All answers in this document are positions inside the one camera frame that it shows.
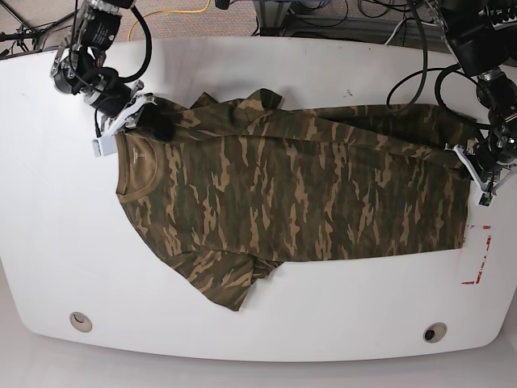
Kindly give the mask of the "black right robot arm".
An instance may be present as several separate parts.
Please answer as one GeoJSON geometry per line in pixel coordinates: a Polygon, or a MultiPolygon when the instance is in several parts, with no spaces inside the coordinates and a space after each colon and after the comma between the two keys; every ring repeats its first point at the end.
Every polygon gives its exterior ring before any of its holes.
{"type": "Polygon", "coordinates": [[[82,94],[96,114],[114,119],[133,99],[128,84],[138,81],[149,68],[152,49],[149,27],[134,1],[76,1],[69,35],[57,50],[50,76],[58,91],[82,94]],[[107,51],[120,29],[122,9],[131,11],[145,34],[142,65],[126,77],[105,66],[107,51]]]}

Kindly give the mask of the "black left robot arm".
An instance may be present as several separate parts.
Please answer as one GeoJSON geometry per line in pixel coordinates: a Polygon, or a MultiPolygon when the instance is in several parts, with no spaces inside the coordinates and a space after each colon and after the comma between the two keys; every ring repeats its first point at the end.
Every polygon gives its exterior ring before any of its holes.
{"type": "Polygon", "coordinates": [[[494,182],[516,159],[516,85],[500,68],[516,57],[516,29],[495,27],[516,16],[516,5],[512,1],[430,1],[428,7],[456,59],[455,65],[438,70],[437,109],[453,120],[459,132],[435,133],[430,126],[417,124],[415,141],[436,140],[443,145],[449,139],[474,135],[477,144],[467,159],[482,183],[494,182]],[[442,83],[452,73],[475,83],[477,99],[488,110],[488,124],[479,124],[445,104],[442,83]]]}

